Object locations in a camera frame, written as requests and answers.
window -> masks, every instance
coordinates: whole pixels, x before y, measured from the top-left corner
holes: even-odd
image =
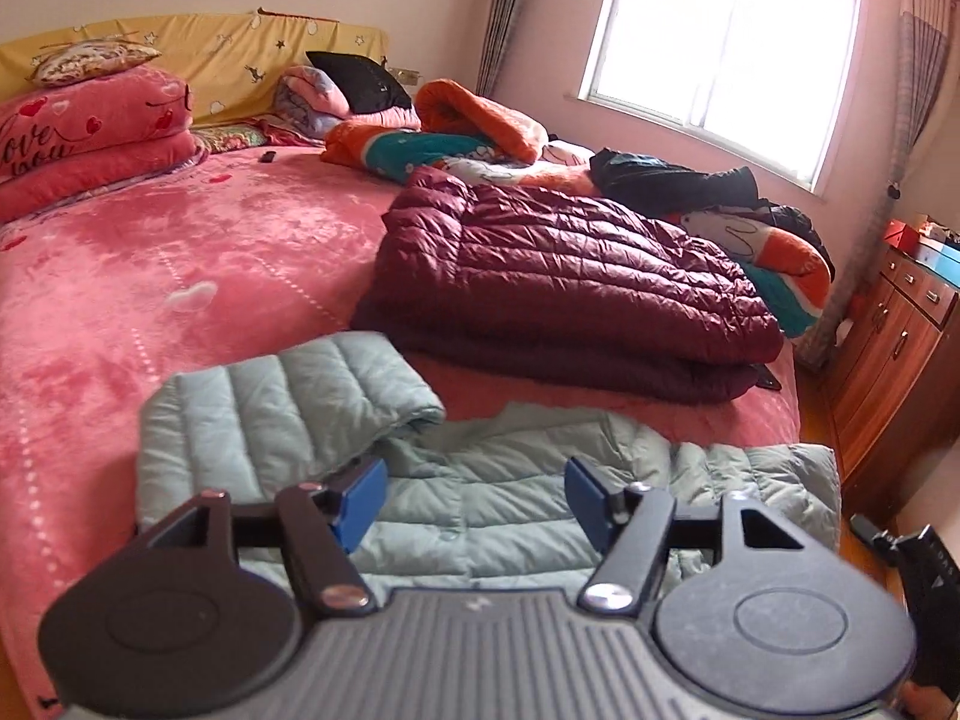
[[[812,186],[858,0],[611,0],[590,100],[669,119]]]

power outlet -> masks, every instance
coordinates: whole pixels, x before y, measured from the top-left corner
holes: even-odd
[[[388,68],[390,75],[402,86],[416,86],[419,84],[419,70],[407,70],[406,68]]]

black pillow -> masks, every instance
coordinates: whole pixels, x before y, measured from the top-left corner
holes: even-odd
[[[306,52],[317,70],[330,76],[354,113],[410,108],[413,102],[400,83],[368,56],[355,53]]]

wooden floor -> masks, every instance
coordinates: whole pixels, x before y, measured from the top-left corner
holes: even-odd
[[[797,391],[800,399],[800,440],[834,446],[832,420],[820,396],[816,380],[797,370]],[[840,542],[840,554],[861,571],[884,583],[886,572],[871,553],[846,529]],[[0,647],[0,718],[2,720],[29,720],[26,704],[17,689],[10,664]]]
[[[836,437],[827,403],[820,394],[816,379],[801,367],[797,368],[797,399],[800,401],[800,440],[835,447]],[[846,519],[840,536],[840,555],[880,584],[886,584],[885,566],[853,536]]]

red box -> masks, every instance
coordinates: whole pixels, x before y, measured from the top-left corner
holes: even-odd
[[[883,240],[896,250],[904,252],[912,257],[917,252],[920,245],[920,233],[905,221],[892,218],[887,225],[887,231],[883,235]]]

